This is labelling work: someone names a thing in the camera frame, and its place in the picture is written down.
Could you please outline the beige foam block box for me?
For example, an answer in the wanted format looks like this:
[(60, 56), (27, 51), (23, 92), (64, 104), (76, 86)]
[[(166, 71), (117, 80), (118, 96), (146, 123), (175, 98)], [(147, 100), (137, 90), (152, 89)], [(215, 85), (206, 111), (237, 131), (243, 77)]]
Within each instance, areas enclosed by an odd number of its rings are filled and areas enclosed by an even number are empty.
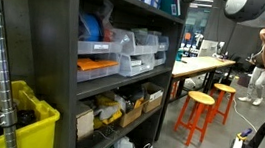
[(78, 114), (76, 115), (77, 139), (83, 140), (94, 132), (94, 111), (89, 105), (80, 103)]

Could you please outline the small open cardboard box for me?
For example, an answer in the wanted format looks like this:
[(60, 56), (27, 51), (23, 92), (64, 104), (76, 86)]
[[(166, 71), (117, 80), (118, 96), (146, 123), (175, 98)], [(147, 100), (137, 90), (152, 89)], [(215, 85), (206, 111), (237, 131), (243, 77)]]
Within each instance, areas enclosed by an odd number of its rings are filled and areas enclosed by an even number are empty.
[(137, 118), (139, 118), (142, 114), (143, 107), (144, 103), (141, 102), (138, 108), (134, 108), (127, 114), (124, 113), (123, 116), (120, 118), (120, 127), (126, 127), (127, 125), (135, 121)]

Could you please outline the near orange wooden stool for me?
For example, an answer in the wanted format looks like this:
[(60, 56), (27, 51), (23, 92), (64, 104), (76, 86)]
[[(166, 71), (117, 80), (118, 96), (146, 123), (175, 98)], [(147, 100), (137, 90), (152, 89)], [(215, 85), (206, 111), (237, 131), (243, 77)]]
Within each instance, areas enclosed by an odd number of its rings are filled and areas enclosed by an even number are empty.
[[(188, 119), (188, 121), (183, 122), (183, 115), (186, 112), (187, 106), (191, 100), (195, 101), (192, 113), (190, 114), (190, 118)], [(215, 100), (210, 95), (207, 95), (204, 92), (189, 91), (173, 129), (177, 130), (178, 127), (183, 126), (189, 130), (189, 134), (185, 142), (186, 146), (190, 145), (191, 139), (193, 138), (195, 131), (198, 131), (200, 133), (199, 141), (204, 140), (205, 132), (207, 131), (208, 123), (210, 122), (210, 116), (212, 114), (212, 107), (214, 105)], [(199, 127), (198, 122), (200, 121), (201, 114), (204, 111), (207, 112), (205, 121), (203, 122), (202, 126)]]

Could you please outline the yellow plastic bin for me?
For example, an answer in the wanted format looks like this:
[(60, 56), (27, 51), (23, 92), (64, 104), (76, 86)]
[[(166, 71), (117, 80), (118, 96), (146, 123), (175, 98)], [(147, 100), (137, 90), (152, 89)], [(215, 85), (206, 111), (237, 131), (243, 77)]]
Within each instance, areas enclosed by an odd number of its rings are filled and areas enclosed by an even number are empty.
[(39, 100), (22, 80), (12, 82), (12, 96), (17, 111), (33, 111), (36, 120), (16, 129), (17, 148), (54, 148), (55, 123), (60, 112), (45, 100)]

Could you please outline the dark grey shelf unit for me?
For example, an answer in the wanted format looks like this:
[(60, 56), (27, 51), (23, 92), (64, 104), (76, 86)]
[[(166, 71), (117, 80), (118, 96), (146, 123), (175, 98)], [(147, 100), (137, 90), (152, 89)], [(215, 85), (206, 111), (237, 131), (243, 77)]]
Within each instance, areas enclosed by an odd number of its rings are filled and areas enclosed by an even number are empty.
[(112, 24), (122, 29), (157, 30), (169, 39), (166, 63), (131, 78), (115, 74), (96, 80), (77, 82), (79, 11), (91, 13), (105, 0), (28, 0), (33, 48), (36, 92), (61, 113), (56, 123), (54, 148), (108, 148), (121, 137), (128, 136), (136, 148), (153, 143), (161, 128), (160, 120), (166, 100), (151, 112), (142, 114), (129, 126), (113, 127), (106, 137), (98, 132), (92, 140), (77, 142), (76, 115), (80, 101), (90, 96), (134, 83), (153, 82), (163, 89), (170, 85), (176, 50), (185, 24), (185, 2), (178, 17), (158, 10), (140, 0), (109, 0), (114, 5)]

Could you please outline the clear stacking bin upper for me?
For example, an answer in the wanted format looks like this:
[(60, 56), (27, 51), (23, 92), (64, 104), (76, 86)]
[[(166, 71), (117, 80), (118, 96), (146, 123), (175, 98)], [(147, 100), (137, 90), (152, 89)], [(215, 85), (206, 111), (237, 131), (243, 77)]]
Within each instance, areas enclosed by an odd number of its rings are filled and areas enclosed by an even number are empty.
[(122, 53), (134, 55), (153, 54), (169, 49), (169, 38), (148, 33), (134, 33), (128, 30), (113, 29), (113, 41), (120, 43)]

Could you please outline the long wooden work table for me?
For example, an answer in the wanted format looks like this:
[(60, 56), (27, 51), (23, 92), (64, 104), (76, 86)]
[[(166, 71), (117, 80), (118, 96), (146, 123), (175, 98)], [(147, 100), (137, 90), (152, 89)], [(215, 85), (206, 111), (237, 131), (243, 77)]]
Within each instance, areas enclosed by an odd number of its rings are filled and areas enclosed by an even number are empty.
[(235, 65), (233, 60), (217, 59), (209, 56), (186, 57), (182, 58), (181, 61), (176, 61), (172, 69), (169, 101), (174, 102), (186, 95), (186, 93), (183, 93), (186, 78), (206, 74), (201, 88), (203, 92), (208, 92), (212, 87), (215, 71), (223, 67), (232, 71), (233, 65)]

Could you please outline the clear stacking bin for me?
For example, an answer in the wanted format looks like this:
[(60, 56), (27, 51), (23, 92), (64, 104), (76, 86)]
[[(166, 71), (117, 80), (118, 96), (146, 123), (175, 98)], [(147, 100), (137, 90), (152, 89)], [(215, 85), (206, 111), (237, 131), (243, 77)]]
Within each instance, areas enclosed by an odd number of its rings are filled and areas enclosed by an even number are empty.
[(119, 74), (121, 76), (132, 77), (144, 72), (149, 72), (155, 67), (165, 64), (165, 60), (165, 52), (162, 52), (161, 55), (156, 53), (134, 56), (121, 54)]
[(134, 33), (128, 30), (113, 29), (113, 41), (120, 43), (122, 53), (134, 55), (153, 54), (169, 49), (169, 38), (148, 33)]

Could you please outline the cardboard box with label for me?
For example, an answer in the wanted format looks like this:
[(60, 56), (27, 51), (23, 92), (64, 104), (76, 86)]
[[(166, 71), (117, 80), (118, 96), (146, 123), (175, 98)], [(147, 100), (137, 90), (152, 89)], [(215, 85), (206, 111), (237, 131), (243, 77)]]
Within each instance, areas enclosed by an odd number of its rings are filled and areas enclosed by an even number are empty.
[(145, 88), (146, 91), (146, 104), (143, 107), (143, 111), (147, 113), (161, 105), (164, 89), (163, 87), (157, 86), (152, 82), (144, 83), (142, 84), (142, 86)]

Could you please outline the clear stacking bin lower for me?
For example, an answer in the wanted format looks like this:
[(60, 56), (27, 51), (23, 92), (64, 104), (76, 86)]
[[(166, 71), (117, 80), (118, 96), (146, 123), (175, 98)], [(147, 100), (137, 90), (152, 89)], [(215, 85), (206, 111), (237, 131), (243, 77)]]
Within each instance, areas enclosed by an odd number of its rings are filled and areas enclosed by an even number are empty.
[(144, 72), (149, 72), (155, 67), (165, 64), (165, 60), (165, 52), (162, 52), (161, 55), (156, 53), (134, 56), (121, 54), (119, 74), (121, 76), (132, 77)]

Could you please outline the green and purple book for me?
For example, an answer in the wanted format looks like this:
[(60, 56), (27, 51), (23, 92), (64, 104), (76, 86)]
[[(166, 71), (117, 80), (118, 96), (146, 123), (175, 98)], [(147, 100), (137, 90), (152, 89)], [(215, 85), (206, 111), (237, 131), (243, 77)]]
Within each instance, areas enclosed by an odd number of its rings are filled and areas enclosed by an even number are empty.
[(168, 14), (178, 17), (181, 15), (180, 0), (161, 0), (160, 9)]

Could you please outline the blue filament spool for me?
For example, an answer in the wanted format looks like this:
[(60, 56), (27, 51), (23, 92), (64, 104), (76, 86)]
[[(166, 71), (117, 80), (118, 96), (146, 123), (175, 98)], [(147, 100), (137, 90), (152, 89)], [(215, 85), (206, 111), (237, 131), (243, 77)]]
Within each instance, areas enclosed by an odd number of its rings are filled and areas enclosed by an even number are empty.
[(103, 37), (103, 25), (96, 14), (79, 14), (79, 40), (86, 42), (99, 42)]

